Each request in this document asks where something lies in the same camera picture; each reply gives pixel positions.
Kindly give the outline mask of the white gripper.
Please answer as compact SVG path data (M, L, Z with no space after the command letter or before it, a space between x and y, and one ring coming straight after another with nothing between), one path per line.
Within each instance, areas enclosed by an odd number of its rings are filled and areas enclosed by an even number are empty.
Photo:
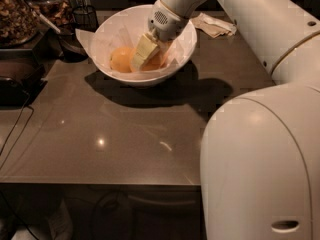
M168 9L161 0L152 6L148 17L148 29L139 39L132 50L130 66L133 71L140 71L142 67L160 50L161 62L168 57L168 51L175 40L188 24L188 19L182 18Z

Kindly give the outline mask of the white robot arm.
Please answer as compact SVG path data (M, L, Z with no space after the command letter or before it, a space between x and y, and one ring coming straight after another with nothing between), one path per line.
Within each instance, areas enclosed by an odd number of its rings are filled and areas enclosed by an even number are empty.
M139 59L204 1L157 0ZM205 128L207 240L320 240L319 21L290 0L217 1L275 84L228 101Z

